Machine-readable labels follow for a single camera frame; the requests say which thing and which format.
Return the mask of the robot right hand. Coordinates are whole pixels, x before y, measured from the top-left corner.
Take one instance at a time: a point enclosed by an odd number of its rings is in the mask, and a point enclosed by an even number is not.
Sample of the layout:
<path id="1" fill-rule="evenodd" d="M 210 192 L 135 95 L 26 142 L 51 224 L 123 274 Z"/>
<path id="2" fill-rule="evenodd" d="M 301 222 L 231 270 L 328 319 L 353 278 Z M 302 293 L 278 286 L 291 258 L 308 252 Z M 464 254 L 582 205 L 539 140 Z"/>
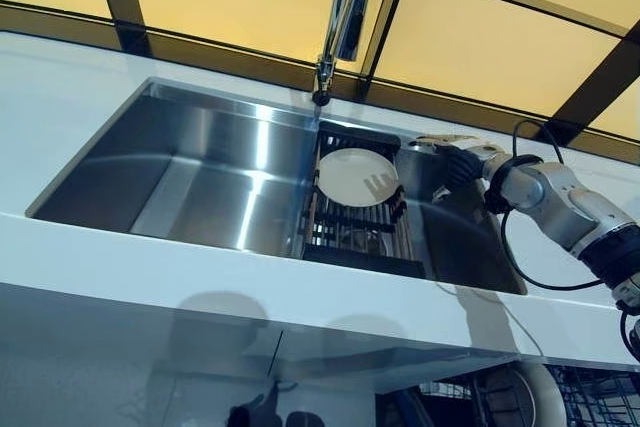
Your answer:
<path id="1" fill-rule="evenodd" d="M 425 134 L 409 145 L 421 153 L 436 156 L 442 165 L 440 184 L 433 189 L 434 203 L 461 187 L 484 179 L 485 164 L 505 154 L 503 148 L 486 139 L 466 135 Z"/>

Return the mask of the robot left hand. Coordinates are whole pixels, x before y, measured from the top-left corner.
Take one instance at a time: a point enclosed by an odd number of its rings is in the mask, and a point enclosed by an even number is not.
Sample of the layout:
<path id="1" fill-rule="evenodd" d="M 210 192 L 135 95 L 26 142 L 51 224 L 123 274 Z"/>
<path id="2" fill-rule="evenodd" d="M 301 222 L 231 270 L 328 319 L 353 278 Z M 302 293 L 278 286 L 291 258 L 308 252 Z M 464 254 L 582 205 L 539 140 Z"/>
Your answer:
<path id="1" fill-rule="evenodd" d="M 260 394 L 253 400 L 230 408 L 225 421 L 226 427 L 252 427 L 258 426 L 261 420 L 260 407 L 265 396 Z"/>

